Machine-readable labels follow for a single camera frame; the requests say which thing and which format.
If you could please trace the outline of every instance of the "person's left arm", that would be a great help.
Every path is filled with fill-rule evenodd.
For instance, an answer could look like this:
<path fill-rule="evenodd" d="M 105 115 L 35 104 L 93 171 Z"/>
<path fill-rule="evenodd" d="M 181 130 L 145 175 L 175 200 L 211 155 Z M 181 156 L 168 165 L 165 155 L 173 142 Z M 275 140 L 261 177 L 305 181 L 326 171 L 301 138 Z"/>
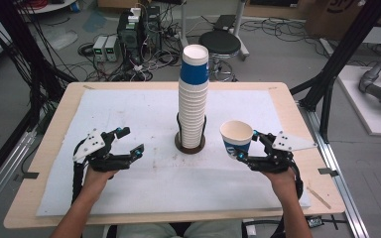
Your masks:
<path fill-rule="evenodd" d="M 81 193 L 54 230 L 51 238 L 80 237 L 92 206 L 100 197 L 101 192 L 107 184 L 107 180 L 116 173 L 96 172 L 88 167 Z"/>

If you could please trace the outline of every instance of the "person's left hand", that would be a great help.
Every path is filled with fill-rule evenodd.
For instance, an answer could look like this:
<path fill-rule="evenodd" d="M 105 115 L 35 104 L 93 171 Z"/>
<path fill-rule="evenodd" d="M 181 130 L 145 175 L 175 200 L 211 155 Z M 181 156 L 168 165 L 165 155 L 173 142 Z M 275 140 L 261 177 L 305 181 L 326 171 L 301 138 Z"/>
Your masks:
<path fill-rule="evenodd" d="M 105 173 L 96 172 L 92 167 L 88 167 L 81 193 L 77 199 L 81 199 L 84 202 L 95 203 L 106 187 L 107 181 L 116 173 L 117 171 Z"/>

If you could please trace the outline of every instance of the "black stool seat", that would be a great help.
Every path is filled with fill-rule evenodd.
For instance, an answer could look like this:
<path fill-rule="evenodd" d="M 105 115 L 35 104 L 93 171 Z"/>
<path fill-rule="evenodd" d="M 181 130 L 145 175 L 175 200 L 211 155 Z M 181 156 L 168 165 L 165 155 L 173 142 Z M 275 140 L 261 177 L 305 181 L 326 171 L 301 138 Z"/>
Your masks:
<path fill-rule="evenodd" d="M 234 55 L 240 50 L 240 41 L 234 35 L 224 31 L 212 31 L 202 34 L 199 44 L 205 46 L 210 54 Z"/>

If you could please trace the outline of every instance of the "white platform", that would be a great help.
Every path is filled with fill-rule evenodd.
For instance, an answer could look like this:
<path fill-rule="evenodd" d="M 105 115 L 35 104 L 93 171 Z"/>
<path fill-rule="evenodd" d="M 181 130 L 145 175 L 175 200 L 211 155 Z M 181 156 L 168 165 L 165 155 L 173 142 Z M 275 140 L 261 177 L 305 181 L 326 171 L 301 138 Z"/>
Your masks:
<path fill-rule="evenodd" d="M 92 214 L 227 211 L 281 207 L 270 182 L 225 152 L 220 125 L 237 119 L 260 132 L 277 134 L 281 123 L 268 91 L 208 93 L 206 144 L 195 155 L 185 155 L 174 143 L 179 131 L 176 90 L 87 90 L 64 137 L 51 170 L 39 216 L 64 215 L 72 191 L 72 153 L 92 128 L 111 131 L 128 126 L 131 134 L 112 144 L 114 155 L 127 154 L 141 143 L 144 156 L 128 171 L 111 180 Z M 251 155 L 264 155 L 261 143 L 252 143 Z M 301 199 L 310 206 L 308 194 Z"/>
<path fill-rule="evenodd" d="M 376 97 L 358 89 L 361 76 L 369 69 L 370 67 L 347 65 L 339 74 L 339 81 L 367 132 L 381 136 L 381 104 Z M 381 86 L 381 71 L 375 84 Z"/>

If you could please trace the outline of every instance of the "stack of paper cups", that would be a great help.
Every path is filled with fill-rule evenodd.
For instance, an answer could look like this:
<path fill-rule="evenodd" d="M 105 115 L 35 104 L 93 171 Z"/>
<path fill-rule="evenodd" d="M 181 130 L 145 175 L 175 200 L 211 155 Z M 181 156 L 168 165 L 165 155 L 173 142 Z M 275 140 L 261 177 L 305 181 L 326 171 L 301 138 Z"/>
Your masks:
<path fill-rule="evenodd" d="M 208 93 L 208 50 L 200 45 L 184 48 L 179 78 L 180 140 L 184 148 L 199 146 Z"/>

